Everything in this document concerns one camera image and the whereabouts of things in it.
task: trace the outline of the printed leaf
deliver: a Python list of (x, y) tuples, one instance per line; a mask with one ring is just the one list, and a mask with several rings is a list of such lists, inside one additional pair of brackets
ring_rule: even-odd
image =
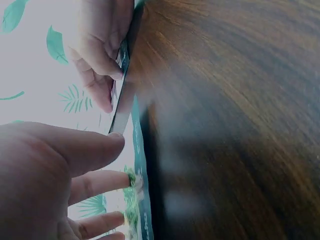
[(57, 60), (63, 65), (68, 64), (62, 41), (62, 34), (58, 31), (54, 31), (52, 26), (49, 28), (46, 35), (46, 47), (54, 60)]
[(5, 98), (0, 98), (0, 100), (12, 100), (12, 99), (16, 99), (20, 96), (22, 96), (23, 94), (25, 94), (24, 91), (19, 92), (18, 94), (14, 95), (14, 96), (9, 96), (9, 97), (5, 97)]
[(85, 208), (79, 211), (85, 213), (85, 215), (81, 217), (92, 217), (95, 215), (106, 213), (106, 209), (103, 204), (102, 194), (90, 197), (89, 199), (80, 202), (78, 204), (78, 207)]
[(88, 97), (86, 97), (84, 104), (85, 104), (85, 109), (88, 111)]
[(85, 92), (82, 91), (81, 95), (77, 86), (75, 84), (72, 84), (72, 86), (73, 87), (68, 86), (68, 91), (64, 91), (63, 94), (58, 93), (58, 95), (61, 96), (60, 101), (66, 103), (66, 106), (63, 111), (68, 111), (68, 113), (71, 113), (72, 110), (74, 110), (74, 113), (80, 112), (83, 106), (83, 102), (85, 104), (86, 111), (88, 111), (89, 107), (93, 108), (92, 100), (85, 95)]
[(18, 26), (24, 14), (25, 7), (25, 0), (16, 0), (4, 10), (2, 19), (2, 31), (4, 33), (11, 33)]

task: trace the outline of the wooden table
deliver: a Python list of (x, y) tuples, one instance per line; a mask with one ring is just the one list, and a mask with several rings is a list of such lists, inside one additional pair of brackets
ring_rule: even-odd
[(155, 0), (134, 25), (114, 129), (137, 93), (155, 239), (320, 239), (320, 1)]

